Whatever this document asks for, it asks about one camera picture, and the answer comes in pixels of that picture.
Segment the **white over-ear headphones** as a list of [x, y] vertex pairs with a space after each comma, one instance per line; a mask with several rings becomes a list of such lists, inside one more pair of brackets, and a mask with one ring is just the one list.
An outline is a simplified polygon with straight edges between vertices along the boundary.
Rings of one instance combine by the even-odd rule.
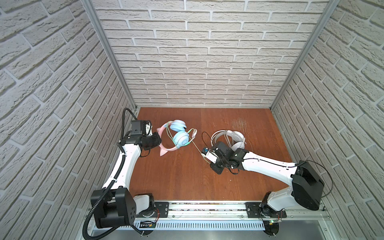
[[211, 146], [213, 147], [220, 137], [224, 137], [227, 145], [233, 150], [244, 149], [246, 145], [246, 138], [238, 131], [220, 130], [211, 136]]

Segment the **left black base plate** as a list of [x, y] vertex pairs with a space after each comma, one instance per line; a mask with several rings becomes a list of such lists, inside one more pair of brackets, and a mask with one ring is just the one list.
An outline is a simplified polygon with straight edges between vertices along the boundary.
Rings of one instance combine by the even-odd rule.
[[168, 213], [170, 209], [170, 203], [169, 202], [159, 202], [156, 201], [152, 207], [150, 207], [149, 210], [144, 210], [140, 212], [137, 217], [139, 218], [152, 218], [155, 219], [159, 217], [160, 219], [162, 218], [167, 218]]

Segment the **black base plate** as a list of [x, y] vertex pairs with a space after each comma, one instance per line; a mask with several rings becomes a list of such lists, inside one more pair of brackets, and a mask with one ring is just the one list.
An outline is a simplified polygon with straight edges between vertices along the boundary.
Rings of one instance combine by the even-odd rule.
[[275, 211], [262, 202], [245, 202], [248, 218], [279, 218], [287, 217], [285, 211]]
[[137, 217], [139, 218], [152, 218], [155, 219], [159, 217], [160, 219], [162, 218], [167, 218], [168, 213], [170, 209], [170, 203], [169, 202], [159, 202], [156, 201], [152, 207], [150, 207], [149, 210], [144, 210], [140, 212]]

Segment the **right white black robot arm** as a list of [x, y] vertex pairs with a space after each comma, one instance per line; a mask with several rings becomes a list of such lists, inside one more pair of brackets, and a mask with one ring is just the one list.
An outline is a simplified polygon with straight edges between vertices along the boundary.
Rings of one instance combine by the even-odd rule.
[[223, 142], [202, 150], [202, 156], [211, 163], [211, 169], [220, 175], [224, 169], [256, 172], [287, 185], [277, 192], [265, 194], [259, 209], [270, 216], [285, 208], [301, 206], [317, 211], [320, 208], [325, 183], [306, 161], [298, 164], [281, 162], [239, 148], [232, 150]]

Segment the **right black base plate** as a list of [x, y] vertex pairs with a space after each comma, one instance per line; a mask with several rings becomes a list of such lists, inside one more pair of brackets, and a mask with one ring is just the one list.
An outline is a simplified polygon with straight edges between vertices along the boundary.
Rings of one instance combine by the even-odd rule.
[[262, 202], [245, 202], [248, 218], [279, 218], [287, 217], [285, 211], [275, 211]]

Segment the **pink blue cat-ear headphones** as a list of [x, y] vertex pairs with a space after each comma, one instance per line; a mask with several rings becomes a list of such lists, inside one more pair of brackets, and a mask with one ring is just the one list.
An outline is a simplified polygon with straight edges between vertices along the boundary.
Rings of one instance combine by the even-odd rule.
[[186, 126], [186, 123], [184, 121], [181, 121], [181, 120], [169, 121], [169, 122], [165, 123], [164, 125], [162, 125], [160, 128], [157, 128], [157, 133], [159, 134], [160, 137], [162, 136], [163, 132], [166, 129], [171, 129], [171, 130], [176, 132], [176, 134], [172, 137], [172, 140], [173, 140], [173, 143], [175, 146], [173, 148], [167, 149], [161, 143], [159, 145], [160, 156], [163, 156], [168, 152], [174, 152], [174, 151], [178, 150], [179, 148], [187, 146], [188, 144], [190, 144], [190, 142], [191, 142], [190, 135], [187, 132], [187, 126]]

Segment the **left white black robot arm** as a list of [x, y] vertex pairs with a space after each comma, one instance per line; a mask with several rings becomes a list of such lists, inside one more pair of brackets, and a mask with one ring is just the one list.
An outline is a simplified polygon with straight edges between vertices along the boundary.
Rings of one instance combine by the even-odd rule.
[[129, 186], [142, 151], [150, 151], [160, 143], [159, 134], [152, 133], [151, 121], [132, 121], [132, 129], [117, 143], [120, 154], [110, 177], [101, 190], [91, 195], [91, 216], [97, 228], [131, 226], [139, 214], [158, 215], [153, 194], [132, 196]]

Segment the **aluminium mounting rail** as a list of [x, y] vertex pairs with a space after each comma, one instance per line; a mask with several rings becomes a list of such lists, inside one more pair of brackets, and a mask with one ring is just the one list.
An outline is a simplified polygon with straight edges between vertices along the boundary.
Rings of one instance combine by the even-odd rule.
[[331, 217], [323, 206], [318, 211], [311, 211], [301, 206], [283, 209], [287, 217], [279, 218], [248, 218], [244, 201], [169, 201], [170, 209], [167, 218], [155, 219], [139, 218], [135, 221], [154, 222], [164, 220], [203, 220], [203, 221], [221, 221], [221, 220], [261, 220], [265, 222], [281, 221], [329, 221]]

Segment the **white perforated vent strip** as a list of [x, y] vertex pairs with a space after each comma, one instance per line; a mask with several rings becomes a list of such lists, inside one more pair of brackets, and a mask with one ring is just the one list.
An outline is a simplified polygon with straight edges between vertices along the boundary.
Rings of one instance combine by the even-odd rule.
[[[148, 230], [141, 228], [141, 222], [135, 221], [134, 226], [139, 230]], [[159, 231], [264, 231], [265, 225], [261, 220], [221, 220], [221, 221], [203, 221], [203, 220], [164, 220], [158, 221], [155, 227], [149, 230]]]

